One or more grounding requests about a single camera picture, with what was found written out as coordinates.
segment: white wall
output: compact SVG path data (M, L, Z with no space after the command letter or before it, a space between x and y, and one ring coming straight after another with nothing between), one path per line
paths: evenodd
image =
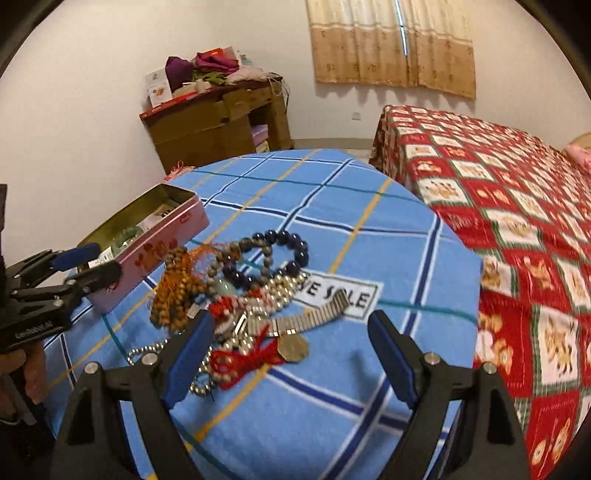
M546 30L515 0L465 0L472 23L477 100L423 88L316 84L304 0L220 0L228 41L291 88L293 138L373 138L382 107L411 104L521 128L557 148L591 130L591 100ZM353 112L362 120L353 121Z
M75 246L158 183L138 115L145 74L217 46L197 0L65 0L0 79L0 183L10 264Z

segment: blue gripper pad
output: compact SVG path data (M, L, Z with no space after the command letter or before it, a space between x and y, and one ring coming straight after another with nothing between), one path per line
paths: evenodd
M83 247L66 250L58 255L53 259L51 266L60 272L65 272L78 265L89 262L90 260L94 260L95 258L98 258L99 255L99 244L84 245Z
M388 316L381 310L369 316L368 335L394 393L412 409L419 400L418 392L415 390L417 372L413 370L397 343L401 339L405 341L404 336L398 333Z
M189 338L168 370L166 389L161 396L168 409L187 396L193 377L213 341L215 319L209 312L201 310L193 322L181 335L189 335Z

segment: open box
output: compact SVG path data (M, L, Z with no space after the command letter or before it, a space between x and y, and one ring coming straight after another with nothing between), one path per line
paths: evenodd
M154 218L155 212L162 215L160 220ZM97 243L105 254L113 239L123 230L147 225L147 220L150 220L147 231L117 255L106 257L107 260L114 258L119 262L122 274L116 284L88 295L88 299L101 313L111 311L123 300L163 261L170 249L184 245L209 225L203 203L195 192L160 184L114 214L78 246ZM87 268L89 266L85 264L78 270Z

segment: red patterned blanket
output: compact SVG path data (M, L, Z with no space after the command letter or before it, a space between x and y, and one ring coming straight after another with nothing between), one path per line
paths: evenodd
M544 478L591 406L589 179L524 132L410 106L384 108L370 163L483 258L475 366L499 366Z

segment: baseboard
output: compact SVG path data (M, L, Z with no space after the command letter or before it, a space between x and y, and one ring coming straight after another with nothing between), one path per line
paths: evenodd
M373 138L295 138L294 148L340 148L370 150Z

